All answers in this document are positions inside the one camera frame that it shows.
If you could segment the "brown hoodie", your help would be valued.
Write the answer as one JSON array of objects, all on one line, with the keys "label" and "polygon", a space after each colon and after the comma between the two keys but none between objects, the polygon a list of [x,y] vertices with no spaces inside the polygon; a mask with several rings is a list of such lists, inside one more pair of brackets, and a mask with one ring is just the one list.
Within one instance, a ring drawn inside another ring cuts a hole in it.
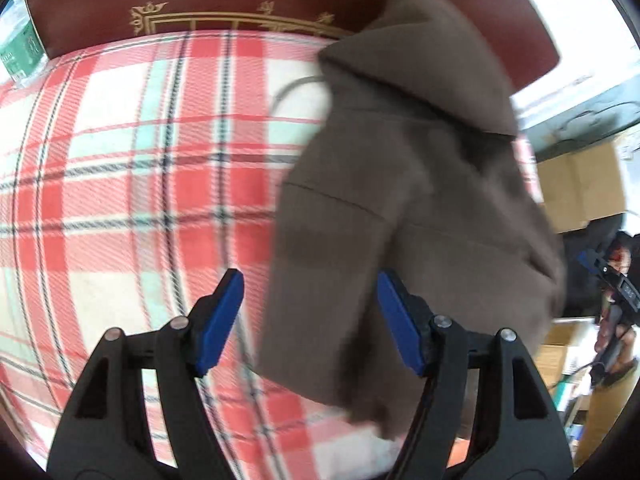
[{"label": "brown hoodie", "polygon": [[318,60],[332,106],[280,187],[256,370],[393,439],[423,384],[384,322],[378,272],[536,351],[563,307],[562,246],[514,156],[506,73],[452,3],[386,0]]}]

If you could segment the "top cardboard box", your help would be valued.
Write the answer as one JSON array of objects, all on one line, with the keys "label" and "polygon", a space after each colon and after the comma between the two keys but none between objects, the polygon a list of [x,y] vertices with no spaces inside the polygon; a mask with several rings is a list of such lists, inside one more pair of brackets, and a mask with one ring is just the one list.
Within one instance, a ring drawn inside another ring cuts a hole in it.
[{"label": "top cardboard box", "polygon": [[624,136],[613,136],[537,165],[542,208],[555,232],[585,229],[616,214],[625,230],[639,232],[638,148]]}]

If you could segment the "red plaid bed sheet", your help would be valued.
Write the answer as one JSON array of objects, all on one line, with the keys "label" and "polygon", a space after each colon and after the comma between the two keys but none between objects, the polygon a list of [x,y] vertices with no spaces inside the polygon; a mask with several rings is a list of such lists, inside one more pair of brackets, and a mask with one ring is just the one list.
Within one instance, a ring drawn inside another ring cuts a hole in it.
[{"label": "red plaid bed sheet", "polygon": [[262,377],[280,187],[321,130],[332,42],[173,32],[66,54],[1,96],[1,389],[49,458],[103,334],[158,330],[230,268],[244,298],[198,383],[241,479],[365,479],[401,438]]}]

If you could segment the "green white box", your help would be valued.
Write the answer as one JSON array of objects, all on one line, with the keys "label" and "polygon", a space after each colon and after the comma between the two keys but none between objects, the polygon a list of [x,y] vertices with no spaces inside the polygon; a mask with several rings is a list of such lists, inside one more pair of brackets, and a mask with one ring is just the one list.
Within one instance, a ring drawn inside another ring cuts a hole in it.
[{"label": "green white box", "polygon": [[1,12],[1,64],[14,84],[27,87],[49,58],[26,0],[9,0]]}]

